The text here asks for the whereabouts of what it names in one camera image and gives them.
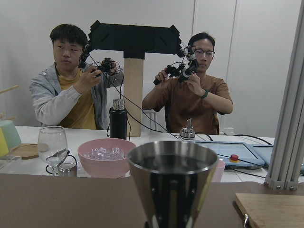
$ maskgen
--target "black t-shaped mount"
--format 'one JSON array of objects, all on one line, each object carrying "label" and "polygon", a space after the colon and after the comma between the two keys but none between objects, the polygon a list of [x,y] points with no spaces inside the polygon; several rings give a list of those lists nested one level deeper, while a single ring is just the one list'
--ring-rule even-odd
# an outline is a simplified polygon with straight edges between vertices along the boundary
[{"label": "black t-shaped mount", "polygon": [[180,33],[170,28],[104,24],[98,20],[90,28],[88,51],[123,51],[124,58],[144,59],[144,54],[176,54],[181,49]]}]

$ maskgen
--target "man in gray jacket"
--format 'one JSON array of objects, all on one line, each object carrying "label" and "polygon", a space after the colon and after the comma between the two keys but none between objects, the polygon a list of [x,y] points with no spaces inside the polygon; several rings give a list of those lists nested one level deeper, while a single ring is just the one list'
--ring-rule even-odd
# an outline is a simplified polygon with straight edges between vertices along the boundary
[{"label": "man in gray jacket", "polygon": [[50,38],[55,62],[33,78],[29,87],[37,120],[42,126],[107,129],[106,89],[121,85],[123,69],[116,69],[114,61],[109,73],[90,65],[78,68],[88,41],[75,25],[58,25]]}]

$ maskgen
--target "person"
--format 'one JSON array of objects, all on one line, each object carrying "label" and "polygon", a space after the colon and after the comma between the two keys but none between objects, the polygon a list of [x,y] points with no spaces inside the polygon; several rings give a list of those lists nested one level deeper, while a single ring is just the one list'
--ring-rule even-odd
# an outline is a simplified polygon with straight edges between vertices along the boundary
[{"label": "person", "polygon": [[155,79],[161,83],[142,101],[144,110],[159,112],[165,106],[166,126],[170,133],[179,133],[191,119],[197,133],[219,134],[217,113],[230,114],[233,104],[228,86],[223,79],[206,74],[214,57],[214,38],[201,32],[189,40],[188,46],[198,61],[197,73],[181,83],[178,78],[169,78],[164,68]]},{"label": "person", "polygon": [[55,62],[33,78],[29,87],[37,120],[42,126],[107,129],[106,89],[121,85],[123,68],[116,69],[113,60],[109,73],[89,64],[78,68],[88,40],[75,25],[58,25],[50,38]]}]

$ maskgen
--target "brown table surface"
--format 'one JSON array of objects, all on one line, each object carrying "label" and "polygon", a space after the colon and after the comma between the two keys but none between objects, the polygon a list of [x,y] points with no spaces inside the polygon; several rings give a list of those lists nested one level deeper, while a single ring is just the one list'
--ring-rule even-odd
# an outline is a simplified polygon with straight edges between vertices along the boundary
[{"label": "brown table surface", "polygon": [[[211,183],[196,228],[242,228],[235,193],[304,195],[256,182]],[[0,227],[143,228],[145,214],[132,177],[70,178],[0,174]]]}]

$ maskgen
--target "pink cup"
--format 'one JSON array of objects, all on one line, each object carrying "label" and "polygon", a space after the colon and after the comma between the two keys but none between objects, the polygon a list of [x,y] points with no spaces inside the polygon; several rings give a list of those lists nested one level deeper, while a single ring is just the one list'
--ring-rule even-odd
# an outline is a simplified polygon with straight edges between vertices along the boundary
[{"label": "pink cup", "polygon": [[222,160],[218,160],[217,168],[213,174],[211,182],[220,182],[222,180],[222,176],[225,169],[225,163]]}]

